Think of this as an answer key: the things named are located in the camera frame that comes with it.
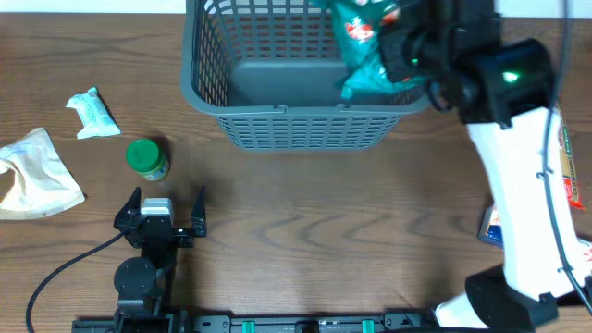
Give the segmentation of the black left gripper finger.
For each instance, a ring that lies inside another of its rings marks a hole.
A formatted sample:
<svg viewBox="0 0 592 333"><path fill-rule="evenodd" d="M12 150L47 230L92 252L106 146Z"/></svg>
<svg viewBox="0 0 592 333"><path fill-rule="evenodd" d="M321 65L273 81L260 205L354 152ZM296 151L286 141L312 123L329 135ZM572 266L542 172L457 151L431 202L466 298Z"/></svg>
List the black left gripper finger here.
<svg viewBox="0 0 592 333"><path fill-rule="evenodd" d="M191 232L194 238L205 238L207 235L204 186L199 190L197 201L191 211Z"/></svg>
<svg viewBox="0 0 592 333"><path fill-rule="evenodd" d="M114 218L113 227L117 230L128 230L135 217L140 213L142 190L136 187L130 198L118 211Z"/></svg>

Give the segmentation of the green coffee sachet bag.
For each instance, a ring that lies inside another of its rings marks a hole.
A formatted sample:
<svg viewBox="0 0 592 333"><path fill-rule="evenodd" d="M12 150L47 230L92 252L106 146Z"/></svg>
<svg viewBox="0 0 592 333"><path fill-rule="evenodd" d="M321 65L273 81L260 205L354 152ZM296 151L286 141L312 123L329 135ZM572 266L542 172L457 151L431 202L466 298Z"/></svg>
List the green coffee sachet bag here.
<svg viewBox="0 0 592 333"><path fill-rule="evenodd" d="M421 87L426 80L406 68L390 79L379 52L381 28L396 20L401 2L395 0L318 0L330 11L331 25L339 44L348 77L341 83L345 100L369 95L392 95Z"/></svg>

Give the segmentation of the blue Kleenex tissue pack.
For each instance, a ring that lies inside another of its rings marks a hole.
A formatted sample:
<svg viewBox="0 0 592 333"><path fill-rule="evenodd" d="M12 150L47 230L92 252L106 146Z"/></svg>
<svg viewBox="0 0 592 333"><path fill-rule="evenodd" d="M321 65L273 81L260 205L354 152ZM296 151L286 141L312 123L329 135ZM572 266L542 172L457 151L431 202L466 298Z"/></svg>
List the blue Kleenex tissue pack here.
<svg viewBox="0 0 592 333"><path fill-rule="evenodd" d="M486 210L477 238L486 244L503 248L500 215L495 204ZM591 242L579 239L578 244L586 262L591 265Z"/></svg>

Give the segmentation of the red spaghetti pasta packet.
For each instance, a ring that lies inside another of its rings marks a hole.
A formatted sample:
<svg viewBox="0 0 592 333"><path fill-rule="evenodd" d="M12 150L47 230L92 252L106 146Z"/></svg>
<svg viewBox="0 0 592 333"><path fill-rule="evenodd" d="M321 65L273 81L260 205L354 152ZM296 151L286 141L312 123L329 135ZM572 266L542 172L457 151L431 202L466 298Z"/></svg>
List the red spaghetti pasta packet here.
<svg viewBox="0 0 592 333"><path fill-rule="evenodd" d="M562 117L561 105L557 104L555 109L561 119L561 125L558 132L558 140L560 146L562 178L566 192L566 197L571 207L576 209L584 209L585 207L582 202L582 196L580 194L578 187L578 179L575 170L573 149L570 140L569 130L566 127Z"/></svg>

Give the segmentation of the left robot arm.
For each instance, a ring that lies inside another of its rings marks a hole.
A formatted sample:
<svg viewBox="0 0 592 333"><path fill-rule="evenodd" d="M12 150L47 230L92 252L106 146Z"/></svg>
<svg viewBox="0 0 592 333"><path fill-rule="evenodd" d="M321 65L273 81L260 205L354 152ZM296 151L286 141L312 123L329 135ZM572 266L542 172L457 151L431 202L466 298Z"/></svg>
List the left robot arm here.
<svg viewBox="0 0 592 333"><path fill-rule="evenodd" d="M204 189L199 190L188 227L173 225L172 202L142 198L136 188L116 214L114 228L141 253L124 261L114 275L118 293L116 332L191 332L192 320L170 305L179 249L190 249L207 233Z"/></svg>

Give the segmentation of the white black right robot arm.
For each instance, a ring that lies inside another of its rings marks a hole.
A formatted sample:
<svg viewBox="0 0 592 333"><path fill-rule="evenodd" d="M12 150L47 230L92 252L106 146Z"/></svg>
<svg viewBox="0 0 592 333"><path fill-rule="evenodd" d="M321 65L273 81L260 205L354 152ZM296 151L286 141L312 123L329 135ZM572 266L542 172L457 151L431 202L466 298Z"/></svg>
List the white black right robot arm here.
<svg viewBox="0 0 592 333"><path fill-rule="evenodd" d="M487 172L504 261L471 275L434 312L437 332L533 332L558 300L591 304L591 270L561 174L557 99L563 66L535 39L505 43L491 1L400 1L379 37L386 71L397 61L426 77L440 111L454 110Z"/></svg>

